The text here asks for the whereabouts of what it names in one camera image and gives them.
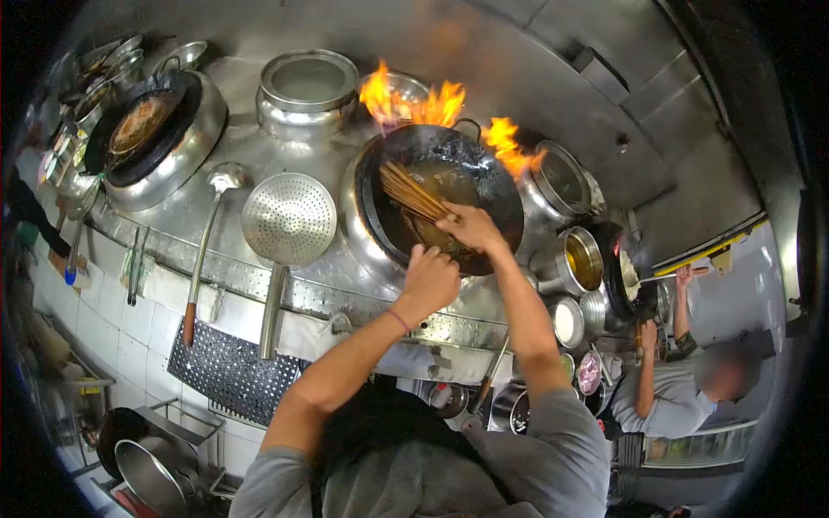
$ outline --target stainless steel wall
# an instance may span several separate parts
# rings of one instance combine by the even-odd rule
[[[428,82],[463,82],[467,114],[508,116],[562,143],[609,202],[637,208],[654,261],[760,210],[739,155],[717,130],[705,84],[651,0],[92,0],[72,39],[99,44],[137,31],[207,39],[263,63],[326,47],[368,71],[384,56]],[[627,85],[620,104],[571,65],[586,47]]]

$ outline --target kitchen towel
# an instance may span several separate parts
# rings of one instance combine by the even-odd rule
[[[315,361],[349,337],[351,322],[343,313],[328,321],[280,311],[279,354]],[[378,374],[412,378],[416,380],[445,381],[452,383],[479,384],[487,372],[494,351],[460,347],[435,342],[426,346],[421,342],[399,341],[377,363]],[[512,378],[512,353],[507,351],[498,366],[494,383],[508,383]]]

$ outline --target gray t-shirt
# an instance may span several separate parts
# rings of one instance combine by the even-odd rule
[[[466,435],[509,487],[508,506],[475,463],[435,446],[405,443],[374,451],[328,478],[324,516],[604,516],[610,459],[601,428],[572,390],[552,390],[532,407],[527,435]],[[311,515],[310,466],[293,448],[259,453],[230,518]]]
[[[653,367],[653,406],[646,419],[636,413],[639,369],[625,376],[613,398],[613,417],[625,433],[642,432],[665,438],[694,433],[716,409],[694,380],[697,354],[683,361]]]

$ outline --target hand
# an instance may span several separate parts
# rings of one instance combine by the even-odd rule
[[[448,201],[445,201],[444,205],[461,217],[457,221],[448,219],[438,221],[435,225],[439,229],[449,232],[455,239],[469,248],[474,248],[487,255],[509,249],[509,245],[504,240],[501,232],[492,223],[492,218],[484,209],[456,205]]]
[[[688,283],[690,283],[693,278],[694,274],[691,272],[691,265],[686,264],[685,266],[681,266],[676,271],[676,289],[687,288]]]
[[[657,348],[657,324],[653,320],[648,320],[643,324],[639,324],[639,345],[646,353],[653,353]]]
[[[414,327],[432,313],[447,307],[458,297],[461,288],[460,267],[440,248],[424,252],[422,244],[412,248],[409,271],[403,293],[392,304],[407,326]]]

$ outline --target fire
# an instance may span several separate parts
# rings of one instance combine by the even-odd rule
[[[544,158],[545,150],[537,154],[525,155],[515,141],[518,126],[505,117],[491,119],[492,126],[483,129],[483,138],[488,146],[495,148],[495,158],[504,164],[504,167],[518,180],[527,168],[538,169]]]
[[[458,120],[466,90],[463,85],[444,81],[440,93],[429,89],[426,99],[403,99],[389,82],[389,67],[380,60],[377,68],[360,88],[360,102],[381,127],[408,123],[449,127]]]
[[[381,59],[377,70],[360,88],[360,102],[366,105],[381,129],[411,123],[449,128],[458,120],[466,98],[463,85],[444,81],[440,92],[432,87],[426,99],[403,99],[400,92],[394,90],[388,73],[389,67]],[[495,157],[515,180],[521,178],[527,168],[538,168],[544,157],[544,152],[524,154],[515,141],[517,130],[518,126],[508,118],[492,119],[492,126],[482,129],[486,144],[495,148]]]

